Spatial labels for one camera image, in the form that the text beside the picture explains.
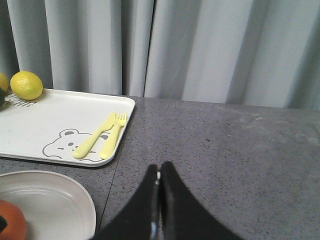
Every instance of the plastic fork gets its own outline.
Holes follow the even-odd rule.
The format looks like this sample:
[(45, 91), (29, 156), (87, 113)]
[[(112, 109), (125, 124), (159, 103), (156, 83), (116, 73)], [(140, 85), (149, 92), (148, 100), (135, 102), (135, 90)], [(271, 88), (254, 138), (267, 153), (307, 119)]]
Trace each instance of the plastic fork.
[(107, 159), (112, 156), (115, 151), (116, 143), (118, 140), (118, 135), (120, 132), (120, 128), (126, 125), (127, 123), (127, 114), (119, 113), (115, 117), (114, 125), (110, 136), (105, 141), (105, 144), (100, 152), (100, 157), (102, 159)]
[(104, 123), (83, 143), (81, 143), (72, 153), (72, 156), (75, 159), (82, 159), (84, 158), (90, 149), (93, 147), (93, 145), (96, 143), (97, 139), (100, 137), (100, 135), (111, 129), (115, 123), (116, 120), (116, 114), (112, 112), (109, 117), (104, 121)]

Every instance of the white plastic tray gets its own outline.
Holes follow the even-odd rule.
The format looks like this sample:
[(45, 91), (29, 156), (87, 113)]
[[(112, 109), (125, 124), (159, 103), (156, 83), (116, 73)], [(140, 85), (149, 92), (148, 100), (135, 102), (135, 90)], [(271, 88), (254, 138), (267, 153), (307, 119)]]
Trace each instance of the white plastic tray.
[(95, 234), (92, 198), (81, 184), (65, 175), (49, 171), (2, 174), (0, 199), (22, 210), (26, 240), (88, 240)]
[(22, 100), (14, 93), (5, 101), (0, 107), (0, 156), (86, 167), (98, 167), (113, 159), (127, 125), (110, 158), (103, 160), (99, 154), (112, 129), (99, 137), (85, 158), (73, 158), (72, 150), (110, 113), (125, 112), (130, 119), (136, 104), (127, 97), (53, 89), (44, 89), (34, 101)]

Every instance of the curtain fold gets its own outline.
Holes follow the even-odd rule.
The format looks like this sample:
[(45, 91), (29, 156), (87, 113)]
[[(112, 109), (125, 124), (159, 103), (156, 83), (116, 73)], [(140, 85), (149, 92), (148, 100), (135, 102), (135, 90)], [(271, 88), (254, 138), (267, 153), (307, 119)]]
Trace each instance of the curtain fold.
[(19, 69), (37, 73), (43, 85), (52, 88), (45, 3), (38, 0), (10, 0), (7, 6)]
[(46, 88), (320, 109), (319, 0), (0, 0), (0, 72)]

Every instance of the bear face drawing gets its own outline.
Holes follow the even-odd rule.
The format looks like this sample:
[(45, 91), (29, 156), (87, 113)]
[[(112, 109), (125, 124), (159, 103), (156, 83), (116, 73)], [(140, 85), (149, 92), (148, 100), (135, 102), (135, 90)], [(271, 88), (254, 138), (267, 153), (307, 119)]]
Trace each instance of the bear face drawing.
[[(61, 131), (59, 137), (53, 142), (47, 144), (42, 153), (48, 158), (54, 159), (70, 159), (73, 151), (90, 137), (90, 133), (81, 133), (77, 129), (69, 128)], [(99, 162), (102, 161), (100, 151), (104, 146), (109, 133), (103, 132), (90, 152), (79, 161)]]

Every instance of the yellow lemon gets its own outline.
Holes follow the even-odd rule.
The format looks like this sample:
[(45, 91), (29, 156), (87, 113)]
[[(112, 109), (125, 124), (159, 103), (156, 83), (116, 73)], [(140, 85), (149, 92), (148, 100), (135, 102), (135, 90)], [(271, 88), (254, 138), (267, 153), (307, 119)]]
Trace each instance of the yellow lemon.
[(7, 78), (7, 76), (0, 72), (0, 88), (2, 88), (2, 90), (7, 91), (9, 87), (9, 80)]
[(30, 71), (20, 71), (13, 75), (10, 86), (15, 95), (25, 100), (36, 99), (44, 89), (41, 79)]

